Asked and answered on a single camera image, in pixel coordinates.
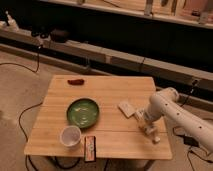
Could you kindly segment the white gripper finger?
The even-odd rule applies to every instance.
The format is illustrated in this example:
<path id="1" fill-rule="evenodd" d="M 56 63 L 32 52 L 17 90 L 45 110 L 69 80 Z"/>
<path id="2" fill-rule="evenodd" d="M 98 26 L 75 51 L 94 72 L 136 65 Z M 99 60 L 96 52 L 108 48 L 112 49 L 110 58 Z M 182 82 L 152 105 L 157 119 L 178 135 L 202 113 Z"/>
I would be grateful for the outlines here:
<path id="1" fill-rule="evenodd" d="M 146 135 L 153 134 L 155 132 L 155 126 L 154 125 L 145 125 L 143 127 L 143 131 Z"/>

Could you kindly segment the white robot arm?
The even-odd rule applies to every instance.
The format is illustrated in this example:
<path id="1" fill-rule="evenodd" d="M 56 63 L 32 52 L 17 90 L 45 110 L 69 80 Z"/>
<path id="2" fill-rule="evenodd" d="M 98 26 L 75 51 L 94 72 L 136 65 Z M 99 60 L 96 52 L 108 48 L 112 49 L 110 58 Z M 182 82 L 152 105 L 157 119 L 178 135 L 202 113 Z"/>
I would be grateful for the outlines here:
<path id="1" fill-rule="evenodd" d="M 172 87 L 152 94 L 149 105 L 135 112 L 140 126 L 146 134 L 150 134 L 147 128 L 153 127 L 155 121 L 166 116 L 183 127 L 207 150 L 213 152 L 213 125 L 180 107 L 177 104 L 178 99 L 179 93 Z"/>

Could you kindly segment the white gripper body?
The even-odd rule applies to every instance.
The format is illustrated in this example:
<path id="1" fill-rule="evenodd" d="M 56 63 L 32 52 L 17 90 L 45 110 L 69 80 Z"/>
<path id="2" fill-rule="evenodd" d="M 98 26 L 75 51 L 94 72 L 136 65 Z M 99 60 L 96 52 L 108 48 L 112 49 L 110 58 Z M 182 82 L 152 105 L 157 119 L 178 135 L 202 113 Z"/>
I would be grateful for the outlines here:
<path id="1" fill-rule="evenodd" d="M 145 125 L 154 124 L 144 109 L 137 109 L 134 116 L 142 130 Z"/>

